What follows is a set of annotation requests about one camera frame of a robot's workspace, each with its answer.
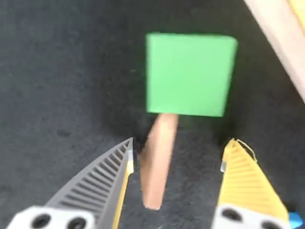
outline yellow object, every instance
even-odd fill
[[[126,167],[126,172],[125,172],[125,175],[124,175],[122,189],[121,189],[121,192],[120,192],[118,205],[116,207],[116,211],[115,211],[115,215],[114,215],[114,220],[113,220],[113,223],[112,223],[112,229],[117,229],[118,226],[119,226],[121,211],[122,211],[124,197],[125,197],[125,192],[126,192],[126,188],[127,188],[128,177],[133,172],[134,172],[133,161],[129,160],[127,162],[127,167]]]
[[[305,0],[289,0],[290,5],[295,11],[296,16],[298,17],[303,30],[305,31]]]
[[[289,221],[288,212],[267,177],[254,159],[241,146],[240,140],[230,140],[224,149],[226,163],[218,206],[232,204]]]

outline wooden stick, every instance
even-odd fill
[[[146,208],[160,209],[178,125],[177,114],[158,115],[141,153],[141,185]]]
[[[288,0],[244,1],[305,102],[305,32],[293,8]]]

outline green block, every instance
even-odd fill
[[[147,42],[147,103],[151,113],[222,116],[236,39],[220,35],[151,33]]]

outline screw hole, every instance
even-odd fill
[[[262,228],[264,229],[281,229],[278,225],[272,223],[272,222],[263,222],[262,223]]]
[[[51,219],[51,216],[49,216],[48,214],[38,215],[32,222],[32,227],[34,229],[43,228],[48,225],[50,219]]]
[[[68,224],[68,229],[84,229],[86,226],[86,220],[83,218],[75,218]]]
[[[241,215],[237,211],[235,211],[233,209],[225,209],[225,210],[223,210],[222,216],[224,216],[224,217],[226,217],[228,219],[234,220],[234,221],[242,221]]]

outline wooden plank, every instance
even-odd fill
[[[177,114],[158,115],[140,155],[143,204],[160,209],[178,125]]]
[[[305,33],[288,0],[244,0],[305,102]]]

